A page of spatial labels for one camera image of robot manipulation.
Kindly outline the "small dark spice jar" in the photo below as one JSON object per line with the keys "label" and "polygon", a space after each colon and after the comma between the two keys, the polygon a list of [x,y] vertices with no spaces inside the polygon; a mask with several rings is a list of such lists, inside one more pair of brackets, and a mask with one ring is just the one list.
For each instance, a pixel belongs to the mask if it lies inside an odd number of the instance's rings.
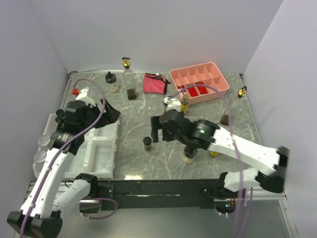
{"label": "small dark spice jar", "polygon": [[150,152],[152,149],[152,139],[149,136],[143,138],[143,144],[146,152]]}

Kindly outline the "small yellow label bottle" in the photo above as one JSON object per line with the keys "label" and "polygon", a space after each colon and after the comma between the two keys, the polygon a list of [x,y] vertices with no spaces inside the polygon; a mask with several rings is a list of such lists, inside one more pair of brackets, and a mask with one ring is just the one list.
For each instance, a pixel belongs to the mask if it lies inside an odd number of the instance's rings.
{"label": "small yellow label bottle", "polygon": [[218,152],[216,151],[210,151],[210,156],[215,158],[218,155]]}

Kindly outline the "spice jar red label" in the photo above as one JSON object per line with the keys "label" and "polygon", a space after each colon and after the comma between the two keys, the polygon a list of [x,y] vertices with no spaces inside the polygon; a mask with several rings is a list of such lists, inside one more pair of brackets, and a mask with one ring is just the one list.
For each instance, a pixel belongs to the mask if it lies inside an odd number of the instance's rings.
{"label": "spice jar red label", "polygon": [[64,110],[58,109],[55,114],[57,117],[64,117]]}

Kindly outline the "spice jar black lid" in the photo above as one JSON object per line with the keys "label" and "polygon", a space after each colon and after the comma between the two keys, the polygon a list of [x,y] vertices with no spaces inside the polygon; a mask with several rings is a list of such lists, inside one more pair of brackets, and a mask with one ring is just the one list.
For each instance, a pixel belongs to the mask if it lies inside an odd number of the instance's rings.
{"label": "spice jar black lid", "polygon": [[63,122],[63,117],[56,117],[56,118],[55,118],[55,121],[56,121],[57,123]]}

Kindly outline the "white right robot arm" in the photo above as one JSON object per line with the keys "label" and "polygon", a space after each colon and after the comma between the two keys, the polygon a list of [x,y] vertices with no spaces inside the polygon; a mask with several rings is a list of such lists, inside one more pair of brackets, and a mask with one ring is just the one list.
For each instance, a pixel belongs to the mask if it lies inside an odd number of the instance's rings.
{"label": "white right robot arm", "polygon": [[177,140],[185,145],[190,158],[198,149],[218,152],[250,165],[240,172],[223,172],[204,195],[227,199],[246,188],[261,187],[272,193],[282,193],[286,177],[289,149],[269,148],[236,135],[222,126],[205,119],[194,122],[181,112],[169,110],[161,116],[151,117],[151,137],[159,141],[158,130],[166,142]]}

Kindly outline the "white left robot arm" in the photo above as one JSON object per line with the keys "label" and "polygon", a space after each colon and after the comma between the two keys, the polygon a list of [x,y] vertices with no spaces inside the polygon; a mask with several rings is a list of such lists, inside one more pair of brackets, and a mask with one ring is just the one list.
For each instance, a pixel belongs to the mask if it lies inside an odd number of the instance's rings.
{"label": "white left robot arm", "polygon": [[19,211],[12,211],[7,223],[20,237],[55,238],[62,227],[62,216],[83,198],[101,195],[96,176],[81,173],[75,177],[61,201],[54,198],[65,172],[92,128],[102,128],[117,122],[120,112],[102,99],[98,108],[81,100],[69,102],[64,110],[56,111],[56,130],[50,135],[45,163],[28,198]]}

